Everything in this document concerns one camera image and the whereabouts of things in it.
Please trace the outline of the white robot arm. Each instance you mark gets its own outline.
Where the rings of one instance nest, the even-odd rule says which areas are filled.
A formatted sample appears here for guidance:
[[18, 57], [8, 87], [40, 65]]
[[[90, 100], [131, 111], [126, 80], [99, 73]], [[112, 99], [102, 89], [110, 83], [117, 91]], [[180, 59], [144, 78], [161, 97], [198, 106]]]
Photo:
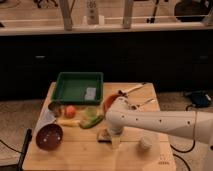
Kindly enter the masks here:
[[106, 112], [110, 135], [124, 127], [141, 128], [196, 140], [213, 147], [213, 114], [200, 111], [132, 110], [125, 97], [118, 97]]

